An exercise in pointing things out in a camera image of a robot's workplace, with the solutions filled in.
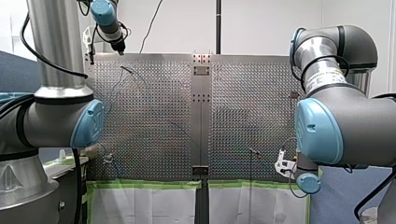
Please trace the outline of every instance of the metal bracket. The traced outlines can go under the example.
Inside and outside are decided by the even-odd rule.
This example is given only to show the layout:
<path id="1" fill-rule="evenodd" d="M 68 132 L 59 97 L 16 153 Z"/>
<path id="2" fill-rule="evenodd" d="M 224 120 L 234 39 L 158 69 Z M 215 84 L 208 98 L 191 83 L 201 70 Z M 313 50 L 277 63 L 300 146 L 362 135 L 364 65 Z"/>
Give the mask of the metal bracket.
<path id="1" fill-rule="evenodd" d="M 195 76 L 209 76 L 209 66 L 194 66 Z"/>
<path id="2" fill-rule="evenodd" d="M 208 175 L 209 167 L 208 166 L 192 166 L 192 174 L 193 175 Z"/>

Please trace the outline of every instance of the white wall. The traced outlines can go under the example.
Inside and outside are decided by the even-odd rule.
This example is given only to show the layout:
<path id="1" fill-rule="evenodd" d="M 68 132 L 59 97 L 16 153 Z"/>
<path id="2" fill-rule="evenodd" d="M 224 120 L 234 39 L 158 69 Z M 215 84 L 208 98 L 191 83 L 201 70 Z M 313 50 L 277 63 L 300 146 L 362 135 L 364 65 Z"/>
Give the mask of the white wall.
<path id="1" fill-rule="evenodd" d="M 120 1 L 120 21 L 133 29 L 126 52 L 140 50 L 158 2 Z M 288 55 L 290 37 L 299 26 L 321 26 L 320 1 L 222 1 L 222 53 Z M 164 0 L 144 52 L 208 53 L 215 48 L 216 0 Z"/>
<path id="2" fill-rule="evenodd" d="M 298 27 L 321 27 L 318 0 L 225 0 L 222 53 L 289 55 Z"/>
<path id="3" fill-rule="evenodd" d="M 137 53 L 159 0 L 120 1 L 119 20 L 132 29 L 127 52 Z M 215 48 L 215 4 L 213 0 L 164 0 L 145 53 L 208 53 Z"/>
<path id="4" fill-rule="evenodd" d="M 21 27 L 27 14 L 26 0 L 12 0 L 12 4 L 9 0 L 0 0 L 0 5 L 0 50 L 36 61 L 36 57 L 29 52 L 20 39 Z M 81 13 L 78 13 L 78 15 L 81 33 L 88 25 L 94 25 L 90 17 L 83 17 Z M 34 49 L 35 42 L 33 40 L 30 22 L 24 36 L 29 45 Z"/>
<path id="5" fill-rule="evenodd" d="M 394 0 L 323 0 L 323 26 L 356 25 L 367 31 L 378 49 L 378 67 L 372 73 L 370 95 L 396 91 L 391 87 L 395 75 L 390 68 L 391 30 Z"/>

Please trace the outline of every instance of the black pole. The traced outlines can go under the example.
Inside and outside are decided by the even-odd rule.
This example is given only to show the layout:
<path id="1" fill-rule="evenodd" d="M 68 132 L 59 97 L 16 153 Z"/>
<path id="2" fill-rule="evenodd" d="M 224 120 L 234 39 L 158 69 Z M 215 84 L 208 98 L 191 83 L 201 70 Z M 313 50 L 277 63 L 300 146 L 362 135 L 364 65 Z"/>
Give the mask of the black pole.
<path id="1" fill-rule="evenodd" d="M 221 0 L 216 3 L 216 54 L 221 54 Z"/>

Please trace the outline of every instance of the green tape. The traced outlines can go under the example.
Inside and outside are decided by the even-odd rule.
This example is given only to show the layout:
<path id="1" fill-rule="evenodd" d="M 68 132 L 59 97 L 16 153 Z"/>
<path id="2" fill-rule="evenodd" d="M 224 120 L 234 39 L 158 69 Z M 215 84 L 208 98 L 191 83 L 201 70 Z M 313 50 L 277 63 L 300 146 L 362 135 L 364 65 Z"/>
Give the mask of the green tape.
<path id="1" fill-rule="evenodd" d="M 200 181 L 146 181 L 146 180 L 107 180 L 88 181 L 88 188 L 91 189 L 199 189 Z"/>
<path id="2" fill-rule="evenodd" d="M 306 196 L 305 224 L 311 223 L 311 195 Z"/>
<path id="3" fill-rule="evenodd" d="M 211 189 L 227 189 L 227 188 L 242 188 L 254 187 L 263 189 L 289 189 L 289 183 L 277 183 L 272 181 L 249 181 L 249 180 L 209 180 L 209 187 Z M 290 184 L 292 189 L 299 189 L 296 184 Z"/>
<path id="4" fill-rule="evenodd" d="M 92 196 L 93 188 L 90 188 L 87 183 L 87 212 L 88 212 L 88 224 L 91 224 L 91 207 L 92 207 Z"/>
<path id="5" fill-rule="evenodd" d="M 87 194 L 82 195 L 81 203 L 86 203 L 88 201 Z"/>

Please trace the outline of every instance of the white clip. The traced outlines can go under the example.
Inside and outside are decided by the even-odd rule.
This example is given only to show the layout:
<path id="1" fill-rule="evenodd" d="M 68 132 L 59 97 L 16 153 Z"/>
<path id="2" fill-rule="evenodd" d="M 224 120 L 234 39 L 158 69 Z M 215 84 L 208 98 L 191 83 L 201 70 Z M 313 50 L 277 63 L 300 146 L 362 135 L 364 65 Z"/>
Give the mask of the white clip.
<path id="1" fill-rule="evenodd" d="M 296 170 L 295 161 L 285 161 L 283 160 L 285 156 L 285 151 L 283 149 L 279 150 L 279 155 L 277 157 L 277 161 L 275 163 L 276 172 L 280 175 L 285 176 L 286 178 L 294 179 L 294 172 Z"/>

